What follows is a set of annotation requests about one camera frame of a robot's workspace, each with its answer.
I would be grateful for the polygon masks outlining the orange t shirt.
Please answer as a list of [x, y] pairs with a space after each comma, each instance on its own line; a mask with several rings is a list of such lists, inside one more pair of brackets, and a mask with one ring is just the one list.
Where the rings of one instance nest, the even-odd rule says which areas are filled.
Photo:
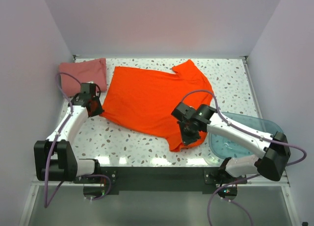
[[185, 95], [184, 101], [193, 108], [210, 104], [213, 89], [191, 60], [172, 70], [166, 73], [115, 67], [101, 116], [125, 128], [166, 139], [170, 151], [185, 149], [171, 113]]

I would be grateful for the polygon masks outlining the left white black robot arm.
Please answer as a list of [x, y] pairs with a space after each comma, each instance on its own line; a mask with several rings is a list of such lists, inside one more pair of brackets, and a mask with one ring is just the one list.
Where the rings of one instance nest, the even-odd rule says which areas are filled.
[[82, 83], [80, 92], [67, 99], [68, 108], [55, 131], [34, 145], [36, 176], [39, 181], [74, 181], [84, 176], [96, 183], [102, 177], [95, 159], [78, 159], [73, 143], [83, 123], [103, 113], [100, 87], [95, 83]]

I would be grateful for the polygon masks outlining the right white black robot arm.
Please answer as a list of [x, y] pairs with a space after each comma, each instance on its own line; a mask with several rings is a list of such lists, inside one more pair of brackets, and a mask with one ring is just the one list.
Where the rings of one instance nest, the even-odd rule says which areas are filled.
[[217, 109], [202, 104], [198, 109], [180, 102], [171, 115], [177, 119], [184, 145], [200, 140], [200, 132], [219, 135], [246, 148], [252, 153], [245, 157], [228, 157], [219, 168], [219, 179], [230, 183], [242, 175], [261, 175], [279, 181], [291, 156], [287, 137], [270, 134], [236, 122]]

